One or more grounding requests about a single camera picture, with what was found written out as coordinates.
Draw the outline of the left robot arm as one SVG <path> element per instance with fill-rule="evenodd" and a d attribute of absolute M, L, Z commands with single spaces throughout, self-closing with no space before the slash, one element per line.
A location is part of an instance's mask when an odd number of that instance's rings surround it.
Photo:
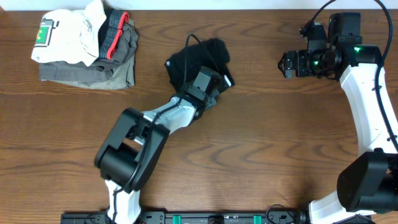
<path fill-rule="evenodd" d="M 219 94 L 234 86 L 227 74 L 200 67 L 194 80 L 152 111 L 125 109 L 95 155 L 109 191 L 108 223 L 135 223 L 141 214 L 140 190 L 149 180 L 168 137 L 201 118 Z"/>

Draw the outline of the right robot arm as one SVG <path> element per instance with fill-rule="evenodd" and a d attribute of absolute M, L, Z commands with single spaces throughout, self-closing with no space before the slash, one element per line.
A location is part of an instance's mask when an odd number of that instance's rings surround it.
<path fill-rule="evenodd" d="M 285 78 L 325 77 L 340 83 L 351 107 L 358 158 L 338 177 L 336 190 L 310 202 L 300 223 L 368 222 L 372 214 L 397 210 L 397 119 L 379 67 L 382 54 L 364 45 L 358 12 L 332 14 L 328 27 L 310 20 L 300 34 L 305 50 L 283 54 Z"/>

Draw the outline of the black t-shirt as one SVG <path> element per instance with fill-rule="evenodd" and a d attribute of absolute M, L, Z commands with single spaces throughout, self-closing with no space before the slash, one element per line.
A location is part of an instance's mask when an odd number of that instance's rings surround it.
<path fill-rule="evenodd" d="M 196 79 L 202 66 L 210 68 L 220 75 L 226 75 L 232 85 L 234 80 L 227 68 L 230 61 L 229 52 L 224 41 L 218 38 L 208 39 L 201 44 L 191 45 L 188 48 L 187 60 L 185 60 L 185 50 L 173 54 L 165 61 L 165 67 L 170 77 L 170 83 L 176 91 L 180 91 L 183 86 L 185 64 L 187 64 L 186 82 Z"/>

